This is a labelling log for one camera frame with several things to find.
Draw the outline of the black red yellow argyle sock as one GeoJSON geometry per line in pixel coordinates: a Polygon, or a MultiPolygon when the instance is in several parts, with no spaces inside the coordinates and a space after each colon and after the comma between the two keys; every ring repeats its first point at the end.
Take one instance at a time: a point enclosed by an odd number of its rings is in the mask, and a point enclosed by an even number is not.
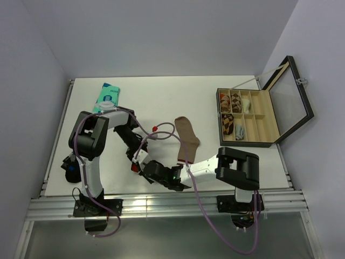
{"type": "Polygon", "coordinates": [[[135,173],[139,173],[139,172],[141,171],[140,166],[138,166],[138,165],[135,164],[135,163],[132,163],[132,165],[131,165],[131,170],[132,170],[133,172],[135,172],[135,173]]]}

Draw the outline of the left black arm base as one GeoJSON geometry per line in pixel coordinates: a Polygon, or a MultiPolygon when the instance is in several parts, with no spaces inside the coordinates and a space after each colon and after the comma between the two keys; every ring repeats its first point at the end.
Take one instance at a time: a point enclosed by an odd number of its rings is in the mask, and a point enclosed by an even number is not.
{"type": "Polygon", "coordinates": [[[122,213],[123,199],[105,199],[95,204],[88,197],[82,196],[76,200],[73,217],[85,218],[84,227],[88,232],[104,231],[110,216],[120,216],[122,213]]]}

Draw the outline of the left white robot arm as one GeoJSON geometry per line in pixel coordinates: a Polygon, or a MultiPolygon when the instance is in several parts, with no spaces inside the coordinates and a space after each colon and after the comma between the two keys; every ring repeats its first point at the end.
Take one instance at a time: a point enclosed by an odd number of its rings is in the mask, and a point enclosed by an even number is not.
{"type": "Polygon", "coordinates": [[[64,160],[61,168],[69,183],[82,183],[80,200],[86,203],[86,210],[100,215],[105,209],[104,188],[100,181],[99,160],[105,149],[107,132],[113,129],[127,145],[126,156],[132,160],[140,148],[147,151],[147,143],[133,132],[139,124],[133,110],[120,107],[107,112],[93,114],[80,112],[68,145],[72,153],[64,160]]]}

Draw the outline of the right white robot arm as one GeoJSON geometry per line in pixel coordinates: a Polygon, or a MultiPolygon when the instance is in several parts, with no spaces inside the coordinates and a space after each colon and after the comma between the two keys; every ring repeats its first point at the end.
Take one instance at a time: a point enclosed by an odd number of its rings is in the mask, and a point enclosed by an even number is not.
{"type": "Polygon", "coordinates": [[[204,161],[171,168],[151,159],[143,150],[134,155],[132,162],[148,181],[176,192],[190,189],[194,183],[215,179],[227,183],[235,188],[233,204],[239,210],[246,210],[251,205],[254,192],[260,188],[259,157],[229,147],[219,148],[216,155],[204,161]]]}

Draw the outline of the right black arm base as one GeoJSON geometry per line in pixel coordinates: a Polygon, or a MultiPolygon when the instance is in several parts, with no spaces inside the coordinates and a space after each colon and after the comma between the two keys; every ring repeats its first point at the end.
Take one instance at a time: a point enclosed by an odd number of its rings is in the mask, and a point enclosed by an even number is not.
{"type": "Polygon", "coordinates": [[[218,212],[230,214],[236,231],[246,232],[254,227],[254,195],[250,203],[237,202],[234,195],[219,195],[216,200],[218,212]]]}

